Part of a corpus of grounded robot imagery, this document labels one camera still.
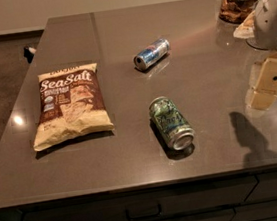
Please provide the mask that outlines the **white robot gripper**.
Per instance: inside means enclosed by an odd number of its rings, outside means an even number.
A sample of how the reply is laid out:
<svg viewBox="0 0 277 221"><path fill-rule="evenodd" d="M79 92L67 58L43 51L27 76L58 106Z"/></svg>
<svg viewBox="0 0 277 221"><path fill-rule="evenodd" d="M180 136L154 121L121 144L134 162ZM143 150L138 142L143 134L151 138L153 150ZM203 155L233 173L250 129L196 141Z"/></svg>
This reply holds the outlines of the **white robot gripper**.
<svg viewBox="0 0 277 221"><path fill-rule="evenodd" d="M262 49L277 49L277 0L259 0L255 8L254 38ZM251 69L247 92L251 109L267 110L277 99L277 51Z"/></svg>

